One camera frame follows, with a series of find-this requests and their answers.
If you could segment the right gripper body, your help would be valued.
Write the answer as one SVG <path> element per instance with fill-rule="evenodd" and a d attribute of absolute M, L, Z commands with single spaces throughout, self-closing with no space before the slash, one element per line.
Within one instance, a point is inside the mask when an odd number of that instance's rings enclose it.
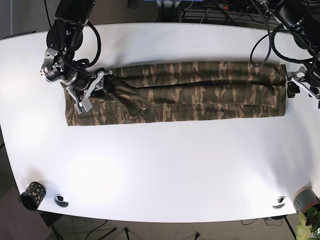
<path fill-rule="evenodd" d="M 74 108 L 78 114 L 86 113 L 93 107 L 90 97 L 94 92 L 109 94 L 113 90 L 109 80 L 112 74 L 112 70 L 97 70 L 86 76 L 75 72 L 68 80 L 63 80 L 66 92 L 75 101 Z"/>

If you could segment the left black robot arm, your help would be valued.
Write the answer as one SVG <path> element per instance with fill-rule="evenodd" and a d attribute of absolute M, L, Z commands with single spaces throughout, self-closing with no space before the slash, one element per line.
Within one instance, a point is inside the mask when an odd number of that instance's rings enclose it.
<path fill-rule="evenodd" d="M 259 3 L 269 12 L 279 25 L 266 36 L 273 52 L 282 60 L 302 64 L 298 71 L 287 74 L 287 96 L 294 98 L 305 90 L 309 97 L 320 100 L 320 22 L 312 17 L 301 0 L 260 0 Z M 282 55 L 275 45 L 277 33 L 289 33 L 297 46 L 306 50 L 311 58 L 294 59 Z"/>

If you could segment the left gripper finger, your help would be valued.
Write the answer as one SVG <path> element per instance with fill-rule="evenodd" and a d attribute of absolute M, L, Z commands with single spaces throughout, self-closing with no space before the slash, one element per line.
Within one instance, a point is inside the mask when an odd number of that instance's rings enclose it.
<path fill-rule="evenodd" d="M 287 85 L 287 97 L 289 99 L 295 98 L 296 94 L 300 93 L 300 87 L 296 84 L 288 84 Z"/>

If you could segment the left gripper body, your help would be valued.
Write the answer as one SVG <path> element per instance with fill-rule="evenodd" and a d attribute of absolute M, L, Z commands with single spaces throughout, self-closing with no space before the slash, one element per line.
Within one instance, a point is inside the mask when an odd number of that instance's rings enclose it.
<path fill-rule="evenodd" d="M 300 67 L 298 71 L 290 71 L 287 73 L 288 84 L 296 84 L 307 92 L 310 98 L 317 100 L 317 107 L 320 107 L 320 79 L 315 73 L 307 74 L 305 67 Z"/>

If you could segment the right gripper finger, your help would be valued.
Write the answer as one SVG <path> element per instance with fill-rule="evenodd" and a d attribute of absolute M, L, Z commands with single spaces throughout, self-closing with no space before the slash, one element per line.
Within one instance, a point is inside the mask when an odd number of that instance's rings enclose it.
<path fill-rule="evenodd" d="M 92 98 L 97 101 L 104 101 L 108 98 L 108 90 L 105 87 L 100 90 L 94 90 L 92 92 Z"/>

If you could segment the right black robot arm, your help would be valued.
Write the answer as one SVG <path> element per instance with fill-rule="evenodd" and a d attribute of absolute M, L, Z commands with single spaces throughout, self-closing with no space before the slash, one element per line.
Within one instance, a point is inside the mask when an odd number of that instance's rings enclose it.
<path fill-rule="evenodd" d="M 75 101 L 74 107 L 79 114 L 92 108 L 90 97 L 93 92 L 109 92 L 107 80 L 113 73 L 105 68 L 89 71 L 89 68 L 97 63 L 102 50 L 100 34 L 89 22 L 95 4 L 94 0 L 60 1 L 55 12 L 55 21 L 49 24 L 47 50 L 40 71 L 47 82 L 62 84 Z M 83 43 L 85 26 L 89 26 L 96 36 L 97 52 L 93 60 L 74 60 L 76 51 Z"/>

